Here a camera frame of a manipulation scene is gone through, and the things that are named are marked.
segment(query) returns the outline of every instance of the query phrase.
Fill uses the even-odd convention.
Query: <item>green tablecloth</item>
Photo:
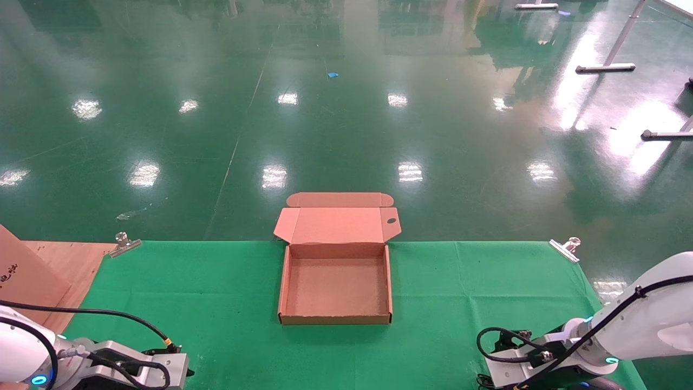
[[[390,244],[391,325],[282,327],[280,242],[145,242],[104,259],[83,307],[159,326],[190,356],[186,390],[476,390],[475,346],[488,326],[540,335],[601,305],[580,267],[546,242]],[[78,314],[70,338],[161,348],[125,319]],[[492,349],[496,336],[488,336]],[[632,363],[613,379],[644,389]]]

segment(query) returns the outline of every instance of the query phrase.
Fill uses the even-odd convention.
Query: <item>box lid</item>
[[[384,243],[402,232],[390,195],[299,192],[289,196],[274,234],[289,244]]]

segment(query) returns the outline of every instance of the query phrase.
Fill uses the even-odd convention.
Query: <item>metal stand base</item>
[[[595,65],[591,67],[578,66],[577,73],[599,73],[602,71],[634,71],[635,64],[611,64],[609,66]]]
[[[653,133],[645,130],[640,137],[643,141],[693,141],[693,133]]]
[[[516,10],[554,10],[558,8],[557,3],[546,3],[546,4],[516,4]]]

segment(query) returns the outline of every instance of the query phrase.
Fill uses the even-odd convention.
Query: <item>wooden board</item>
[[[116,244],[81,242],[24,241],[59,275],[70,283],[70,289],[58,304],[60,307],[79,307],[84,300],[103,257],[114,250]],[[62,333],[73,314],[51,313],[43,324],[55,333]],[[24,390],[28,385],[0,383],[0,390]]]

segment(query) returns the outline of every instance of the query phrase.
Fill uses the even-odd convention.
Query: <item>cable connector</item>
[[[66,359],[68,357],[80,356],[89,357],[90,352],[87,352],[87,347],[76,346],[74,348],[62,349],[58,351],[58,359]]]
[[[640,285],[635,286],[635,296],[638,298],[647,298],[647,295],[642,292],[642,287]]]

